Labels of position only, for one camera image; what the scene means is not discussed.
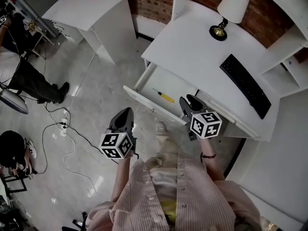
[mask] black bracelet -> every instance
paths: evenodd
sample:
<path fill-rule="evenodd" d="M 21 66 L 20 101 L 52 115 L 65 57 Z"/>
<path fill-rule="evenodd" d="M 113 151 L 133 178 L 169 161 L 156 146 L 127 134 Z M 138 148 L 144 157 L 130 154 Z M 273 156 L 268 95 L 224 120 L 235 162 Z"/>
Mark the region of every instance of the black bracelet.
<path fill-rule="evenodd" d="M 206 156 L 206 155 L 203 155 L 203 153 L 201 153 L 200 160 L 201 160 L 201 163 L 203 163 L 202 158 L 213 159 L 215 157 L 216 157 L 216 154 L 214 154 L 213 156 Z"/>

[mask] marble floor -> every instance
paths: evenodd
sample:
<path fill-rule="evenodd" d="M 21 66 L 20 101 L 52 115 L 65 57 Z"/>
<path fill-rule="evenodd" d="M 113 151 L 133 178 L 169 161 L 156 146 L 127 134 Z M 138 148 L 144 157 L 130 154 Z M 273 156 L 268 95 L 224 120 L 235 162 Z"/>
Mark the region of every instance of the marble floor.
<path fill-rule="evenodd" d="M 136 124 L 136 152 L 143 160 L 154 156 L 158 152 L 154 134 L 155 124 L 158 120 L 165 120 L 155 117 L 148 108 L 130 98 L 123 90 L 123 85 L 132 88 L 145 70 L 141 55 L 150 42 L 142 38 L 137 39 L 135 45 L 131 46 L 133 52 L 124 52 L 119 63 L 112 65 L 94 54 L 85 40 L 79 45 L 63 37 L 55 41 L 54 47 L 45 44 L 45 77 L 59 87 L 65 81 L 69 82 L 70 92 L 64 103 L 50 103 L 48 109 L 69 109 L 72 115 L 71 126 L 87 137 L 92 144 L 98 145 L 110 119 L 123 108 L 131 107 Z M 38 71 L 44 72 L 43 59 L 31 57 L 29 61 Z M 63 225 L 73 228 L 73 219 L 80 220 L 81 213 L 87 211 L 87 208 L 91 209 L 110 198 L 117 165 L 90 147 L 88 142 L 73 130 L 68 129 L 67 134 L 76 143 L 76 152 L 65 158 L 66 167 L 89 177 L 94 183 L 95 191 L 88 178 L 72 174 L 64 167 L 64 155 L 74 151 L 74 143 L 68 137 L 62 137 L 56 125 L 47 128 L 42 138 L 44 128 L 54 121 L 42 104 L 28 99 L 26 103 L 29 108 L 28 115 L 19 114 L 0 103 L 0 133 L 14 130 L 34 142 L 38 157 L 33 160 L 33 164 L 37 172 L 44 171 L 46 167 L 43 139 L 48 167 L 44 174 L 35 175 L 31 180 L 26 179 L 28 191 L 15 193 L 14 198 L 38 230 L 58 231 Z M 59 110 L 51 113 L 51 116 L 60 122 L 66 113 Z M 198 158 L 198 143 L 188 140 L 184 128 L 165 122 L 184 151 Z M 223 170 L 229 164 L 239 141 L 221 135 L 211 140 Z M 12 182 L 10 188 L 19 188 L 20 185 L 19 182 Z"/>

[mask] red brick wall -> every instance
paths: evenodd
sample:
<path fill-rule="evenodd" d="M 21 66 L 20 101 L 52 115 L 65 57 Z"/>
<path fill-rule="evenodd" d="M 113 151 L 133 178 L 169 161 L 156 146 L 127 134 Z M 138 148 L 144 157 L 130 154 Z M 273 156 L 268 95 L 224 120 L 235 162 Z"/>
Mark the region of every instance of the red brick wall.
<path fill-rule="evenodd" d="M 193 1 L 215 11 L 221 2 L 221 0 Z M 132 14 L 139 14 L 165 24 L 171 20 L 173 0 L 128 0 L 128 2 Z M 247 11 L 239 26 L 268 48 L 293 24 L 289 16 L 272 0 L 249 0 Z M 307 50 L 302 50 L 296 57 L 299 61 L 307 59 Z"/>

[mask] hand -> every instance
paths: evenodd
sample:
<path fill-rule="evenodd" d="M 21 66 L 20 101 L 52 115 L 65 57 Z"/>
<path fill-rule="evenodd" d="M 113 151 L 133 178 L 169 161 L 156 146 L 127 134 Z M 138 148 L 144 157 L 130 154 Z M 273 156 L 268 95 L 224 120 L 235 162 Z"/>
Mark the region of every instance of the hand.
<path fill-rule="evenodd" d="M 6 21 L 3 23 L 4 26 L 9 27 L 10 24 L 12 23 L 11 19 L 9 16 L 6 17 Z"/>
<path fill-rule="evenodd" d="M 18 170 L 15 169 L 15 168 L 13 169 L 13 174 L 14 174 L 15 177 L 16 177 L 16 176 L 19 177 L 19 176 L 18 176 Z"/>

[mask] keyboard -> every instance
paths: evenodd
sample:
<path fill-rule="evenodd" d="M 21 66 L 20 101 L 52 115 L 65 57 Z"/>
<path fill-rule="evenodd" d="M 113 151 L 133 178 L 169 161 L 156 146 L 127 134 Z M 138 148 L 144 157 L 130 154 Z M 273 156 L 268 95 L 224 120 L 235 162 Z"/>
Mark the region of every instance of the keyboard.
<path fill-rule="evenodd" d="M 244 66 L 231 54 L 220 68 L 237 85 L 260 118 L 264 119 L 270 109 L 271 103 Z"/>

